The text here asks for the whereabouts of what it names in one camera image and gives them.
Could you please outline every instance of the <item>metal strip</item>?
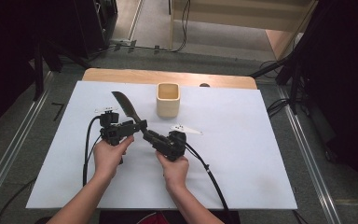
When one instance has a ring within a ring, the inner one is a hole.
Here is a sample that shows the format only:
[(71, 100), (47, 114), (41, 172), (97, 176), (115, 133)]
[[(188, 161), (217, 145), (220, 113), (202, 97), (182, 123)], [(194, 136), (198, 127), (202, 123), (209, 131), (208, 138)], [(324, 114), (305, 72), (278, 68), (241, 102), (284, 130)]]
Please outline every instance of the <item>metal strip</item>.
[(138, 4), (138, 7), (136, 8), (135, 17), (133, 18), (132, 25), (131, 25), (131, 28), (130, 28), (130, 33), (129, 33), (129, 40), (130, 41), (132, 41), (133, 34), (135, 33), (136, 24), (138, 23), (139, 14), (141, 14), (141, 8), (142, 8), (143, 4), (144, 4), (144, 0), (140, 0), (139, 4)]
[(45, 91), (42, 93), (40, 99), (31, 104), (30, 109), (28, 110), (27, 115), (21, 123), (20, 128), (17, 130), (14, 135), (10, 145), (7, 148), (4, 156), (0, 160), (0, 187), (2, 186), (7, 173), (13, 164), (14, 160), (16, 160), (17, 154), (19, 153), (22, 143), (28, 135), (28, 132), (31, 130), (34, 120), (39, 114), (40, 109), (42, 108), (43, 103), (45, 103), (46, 98), (49, 93), (50, 84), (53, 81), (52, 72), (48, 72), (45, 77)]
[[(289, 95), (287, 94), (286, 90), (281, 86), (278, 86), (278, 92), (281, 98), (289, 98)], [(301, 150), (301, 154), (303, 155), (304, 161), (307, 164), (310, 178), (313, 182), (313, 186), (316, 189), (316, 193), (318, 194), (319, 201), (322, 205), (327, 221), (331, 224), (341, 223), (336, 206), (330, 196), (330, 192), (324, 182), (316, 160), (313, 157), (310, 145), (308, 144), (307, 138), (305, 137), (305, 134), (301, 128), (298, 117), (297, 115), (293, 114), (293, 111), (290, 109), (289, 105), (285, 107), (285, 110), (295, 133), (296, 140)]]

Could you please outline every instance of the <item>person's right hand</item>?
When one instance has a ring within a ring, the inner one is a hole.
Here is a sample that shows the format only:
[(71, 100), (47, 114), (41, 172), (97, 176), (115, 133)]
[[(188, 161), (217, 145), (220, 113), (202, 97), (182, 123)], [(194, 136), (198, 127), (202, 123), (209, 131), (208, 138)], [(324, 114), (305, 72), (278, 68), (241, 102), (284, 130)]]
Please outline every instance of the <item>person's right hand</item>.
[(189, 166), (188, 159), (182, 156), (176, 161), (169, 161), (158, 151), (156, 151), (156, 156), (162, 165), (167, 190), (172, 191), (176, 188), (185, 188)]

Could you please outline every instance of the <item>gray carpet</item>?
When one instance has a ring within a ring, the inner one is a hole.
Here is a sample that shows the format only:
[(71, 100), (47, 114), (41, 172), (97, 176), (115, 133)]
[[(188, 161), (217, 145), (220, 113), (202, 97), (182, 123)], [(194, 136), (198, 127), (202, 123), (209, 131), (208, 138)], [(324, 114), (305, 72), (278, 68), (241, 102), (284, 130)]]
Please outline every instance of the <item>gray carpet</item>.
[[(185, 53), (154, 55), (153, 51), (140, 49), (128, 53), (126, 49), (122, 49), (103, 53), (91, 64), (102, 68), (246, 76), (256, 71), (261, 62)], [(67, 104), (76, 82), (82, 78), (83, 73), (84, 70), (77, 64), (67, 64), (61, 73), (54, 74), (48, 98), (0, 188), (0, 211), (18, 189), (39, 173), (62, 117), (60, 115), (58, 120), (53, 121), (59, 108), (52, 103)], [(266, 107), (279, 99), (277, 87), (270, 79), (260, 78), (257, 80), (257, 85), (262, 92)], [(0, 158), (29, 109), (33, 94), (34, 87), (30, 87), (0, 119)], [(302, 114), (299, 116), (333, 198), (358, 199), (358, 175), (344, 164), (327, 162), (321, 140), (312, 123), (306, 116)], [(299, 214), (309, 223), (327, 223), (285, 112), (282, 111), (273, 117), (271, 124), (295, 191)], [(13, 201), (4, 213), (1, 223), (35, 223), (41, 217), (55, 214), (56, 210), (25, 209), (30, 192), (27, 189)], [(337, 209), (343, 223), (358, 223), (358, 205), (338, 205)], [(241, 223), (297, 223), (291, 211), (250, 210), (240, 211), (240, 216)], [(91, 223), (97, 223), (97, 220), (98, 211), (95, 212)]]

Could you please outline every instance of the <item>human hand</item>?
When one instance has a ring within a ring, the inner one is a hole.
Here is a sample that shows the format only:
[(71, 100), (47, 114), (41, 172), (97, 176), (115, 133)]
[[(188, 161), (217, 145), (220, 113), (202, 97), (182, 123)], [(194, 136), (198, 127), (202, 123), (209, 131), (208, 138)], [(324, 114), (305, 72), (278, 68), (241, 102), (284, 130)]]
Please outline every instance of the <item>human hand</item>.
[(186, 187), (186, 176), (188, 171), (188, 159), (184, 156), (176, 161), (169, 161), (161, 153), (156, 151), (156, 156), (162, 165), (167, 191)]
[(117, 146), (111, 146), (102, 140), (94, 148), (95, 174), (105, 179), (112, 179), (120, 164), (122, 155), (126, 154), (127, 147), (133, 142), (133, 136), (128, 136)]

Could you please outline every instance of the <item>table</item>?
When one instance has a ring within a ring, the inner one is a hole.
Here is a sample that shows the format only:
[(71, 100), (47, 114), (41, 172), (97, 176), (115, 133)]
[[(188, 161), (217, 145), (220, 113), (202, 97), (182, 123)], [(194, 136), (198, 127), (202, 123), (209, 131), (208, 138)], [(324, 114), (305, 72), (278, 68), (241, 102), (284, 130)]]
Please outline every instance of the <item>table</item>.
[[(187, 0), (172, 0), (173, 22), (181, 20)], [(307, 27), (317, 0), (191, 0), (188, 20), (266, 29), (277, 60)]]
[[(181, 107), (174, 119), (159, 118), (155, 111), (156, 83), (167, 81), (181, 85)], [(195, 87), (200, 83), (215, 88)], [(62, 207), (81, 189), (86, 130), (95, 116), (93, 108), (117, 104), (110, 91), (125, 93), (140, 118), (147, 119), (150, 130), (168, 134), (171, 124), (183, 122), (203, 131), (203, 135), (188, 134), (187, 142), (211, 165), (230, 209), (296, 209), (266, 108), (252, 78), (115, 69), (89, 69), (76, 84), (27, 208)], [(233, 110), (223, 109), (230, 106)], [(122, 110), (117, 112), (119, 122), (128, 120)], [(97, 126), (91, 129), (90, 139), (98, 136), (101, 127)], [(175, 209), (154, 149), (141, 133), (134, 137), (98, 207)], [(205, 207), (222, 209), (203, 166), (190, 154), (186, 156), (190, 191)], [(91, 162), (88, 177), (92, 174)]]

